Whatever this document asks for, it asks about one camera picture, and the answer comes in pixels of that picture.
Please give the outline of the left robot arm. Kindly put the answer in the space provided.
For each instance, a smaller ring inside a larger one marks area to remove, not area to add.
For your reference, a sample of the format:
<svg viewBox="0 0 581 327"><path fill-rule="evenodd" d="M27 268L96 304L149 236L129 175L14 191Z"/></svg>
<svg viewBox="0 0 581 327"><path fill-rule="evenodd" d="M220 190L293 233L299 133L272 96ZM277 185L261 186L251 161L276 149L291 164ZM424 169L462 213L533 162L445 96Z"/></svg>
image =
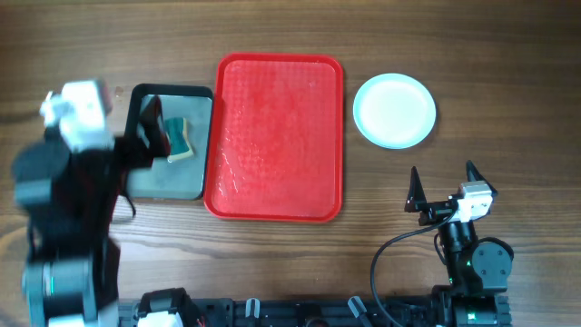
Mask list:
<svg viewBox="0 0 581 327"><path fill-rule="evenodd" d="M120 248L109 235L127 174L170 152L153 97L121 136L91 129L84 108L49 102L41 141L13 163L15 201L29 216L23 292L33 326L116 326Z"/></svg>

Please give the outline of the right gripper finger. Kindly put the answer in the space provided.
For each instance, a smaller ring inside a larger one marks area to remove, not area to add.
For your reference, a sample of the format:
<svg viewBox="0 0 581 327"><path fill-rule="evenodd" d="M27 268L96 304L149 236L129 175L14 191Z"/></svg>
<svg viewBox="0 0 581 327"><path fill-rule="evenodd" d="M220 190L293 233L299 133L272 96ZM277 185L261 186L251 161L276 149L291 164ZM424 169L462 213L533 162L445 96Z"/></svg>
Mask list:
<svg viewBox="0 0 581 327"><path fill-rule="evenodd" d="M416 166L410 171L409 192L404 206L405 212L423 212L427 209L427 199Z"/></svg>
<svg viewBox="0 0 581 327"><path fill-rule="evenodd" d="M492 195L497 195L497 189L479 172L471 160L466 162L466 173L469 182L484 182L489 187Z"/></svg>

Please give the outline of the green yellow sponge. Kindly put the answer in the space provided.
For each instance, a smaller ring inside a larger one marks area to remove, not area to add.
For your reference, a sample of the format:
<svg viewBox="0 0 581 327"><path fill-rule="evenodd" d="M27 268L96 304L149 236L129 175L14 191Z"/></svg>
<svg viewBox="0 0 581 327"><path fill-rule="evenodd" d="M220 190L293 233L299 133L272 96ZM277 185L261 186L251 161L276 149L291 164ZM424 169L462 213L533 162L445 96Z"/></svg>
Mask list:
<svg viewBox="0 0 581 327"><path fill-rule="evenodd" d="M174 163L193 156L188 139L188 121L183 117L173 117L164 121L164 127L171 147L167 161Z"/></svg>

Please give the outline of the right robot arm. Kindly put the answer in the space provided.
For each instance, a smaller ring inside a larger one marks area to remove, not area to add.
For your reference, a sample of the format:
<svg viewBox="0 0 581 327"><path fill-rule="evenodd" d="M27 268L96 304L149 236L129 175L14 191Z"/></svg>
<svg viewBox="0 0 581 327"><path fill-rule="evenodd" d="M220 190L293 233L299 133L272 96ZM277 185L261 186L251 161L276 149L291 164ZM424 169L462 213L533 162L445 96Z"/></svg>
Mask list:
<svg viewBox="0 0 581 327"><path fill-rule="evenodd" d="M437 232L436 247L448 273L448 285L432 288L430 317L434 326L500 326L509 324L507 291L514 251L495 237L477 236L475 222L490 214L497 190L470 161L467 180L448 199L430 202L418 170L410 173L404 207L419 214L419 226Z"/></svg>

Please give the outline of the light blue plate top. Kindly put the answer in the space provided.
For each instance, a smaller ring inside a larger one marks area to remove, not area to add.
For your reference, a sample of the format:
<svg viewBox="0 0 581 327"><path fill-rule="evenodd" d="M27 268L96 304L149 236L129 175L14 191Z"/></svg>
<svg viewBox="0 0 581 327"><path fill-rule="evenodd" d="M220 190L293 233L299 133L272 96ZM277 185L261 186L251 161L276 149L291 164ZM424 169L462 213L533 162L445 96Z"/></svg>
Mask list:
<svg viewBox="0 0 581 327"><path fill-rule="evenodd" d="M359 132L382 148L413 147L429 136L437 121L436 102L428 88L405 74L379 74L355 95L353 118Z"/></svg>

